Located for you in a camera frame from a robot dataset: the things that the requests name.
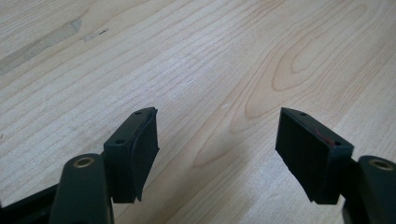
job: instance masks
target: light wood surface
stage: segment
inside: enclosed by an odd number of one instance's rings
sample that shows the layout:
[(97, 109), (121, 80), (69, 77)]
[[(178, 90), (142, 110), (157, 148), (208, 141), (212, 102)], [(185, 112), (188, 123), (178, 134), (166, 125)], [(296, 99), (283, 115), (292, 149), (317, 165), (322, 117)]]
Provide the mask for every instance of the light wood surface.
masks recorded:
[(161, 150), (117, 223), (342, 223), (275, 152), (280, 107), (396, 161), (395, 72), (394, 0), (1, 0), (0, 199), (156, 106)]

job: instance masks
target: wooden surface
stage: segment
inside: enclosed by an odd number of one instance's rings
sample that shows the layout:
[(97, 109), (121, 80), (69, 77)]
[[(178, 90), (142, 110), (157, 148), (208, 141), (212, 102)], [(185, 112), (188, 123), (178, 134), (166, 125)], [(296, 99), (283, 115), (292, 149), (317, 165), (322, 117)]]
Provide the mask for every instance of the wooden surface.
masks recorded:
[(275, 152), (279, 109), (396, 161), (395, 53), (393, 0), (1, 0), (2, 205), (156, 106), (161, 150), (117, 223), (342, 223)]

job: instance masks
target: metal grommet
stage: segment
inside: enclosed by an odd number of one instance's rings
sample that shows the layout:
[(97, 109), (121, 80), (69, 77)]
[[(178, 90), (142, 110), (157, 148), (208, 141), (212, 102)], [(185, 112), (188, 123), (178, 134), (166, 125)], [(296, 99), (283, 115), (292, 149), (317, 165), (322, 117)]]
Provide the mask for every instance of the metal grommet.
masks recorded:
[(78, 161), (75, 161), (73, 164), (76, 168), (84, 168), (89, 165), (91, 165), (95, 160), (91, 157), (84, 157), (79, 159)]
[(372, 159), (372, 160), (369, 160), (369, 162), (370, 162), (370, 164), (372, 164), (373, 166), (375, 166), (376, 168), (381, 169), (381, 170), (392, 171), (394, 169), (394, 167), (391, 164), (387, 163), (386, 161)]

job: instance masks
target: black plastic part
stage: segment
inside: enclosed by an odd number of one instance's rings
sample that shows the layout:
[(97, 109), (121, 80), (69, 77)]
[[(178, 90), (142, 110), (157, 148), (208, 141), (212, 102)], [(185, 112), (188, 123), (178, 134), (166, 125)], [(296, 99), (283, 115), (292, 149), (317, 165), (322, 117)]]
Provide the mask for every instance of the black plastic part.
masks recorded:
[(49, 218), (50, 224), (111, 224), (105, 164), (97, 154), (80, 155), (64, 166)]
[(156, 114), (154, 107), (134, 112), (105, 142), (103, 156), (114, 203), (142, 199), (143, 187), (159, 150)]
[(358, 190), (370, 223), (396, 223), (396, 164), (374, 156), (359, 158)]
[(48, 223), (57, 185), (13, 203), (0, 212), (0, 223)]
[(350, 160), (350, 164), (341, 173), (341, 194), (346, 199), (343, 206), (343, 218), (346, 224), (368, 224), (369, 217), (359, 193), (360, 165)]
[(348, 141), (304, 112), (281, 108), (276, 151), (311, 202), (337, 203), (353, 151)]

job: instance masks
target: screw hole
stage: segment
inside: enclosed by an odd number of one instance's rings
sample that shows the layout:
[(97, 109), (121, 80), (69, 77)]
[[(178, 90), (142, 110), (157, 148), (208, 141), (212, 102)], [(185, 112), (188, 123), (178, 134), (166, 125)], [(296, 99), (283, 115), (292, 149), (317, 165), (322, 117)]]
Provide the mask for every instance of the screw hole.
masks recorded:
[(89, 166), (93, 163), (94, 159), (91, 157), (85, 157), (81, 158), (78, 161), (75, 161), (73, 164), (76, 168), (84, 168), (86, 166)]
[(373, 160), (370, 160), (369, 162), (370, 162), (370, 164), (372, 164), (373, 166), (375, 166), (378, 169), (385, 170), (385, 171), (393, 170), (393, 166), (385, 161), (373, 159)]
[(116, 141), (116, 144), (117, 145), (122, 145), (124, 142), (125, 142), (125, 140), (119, 139), (119, 140)]

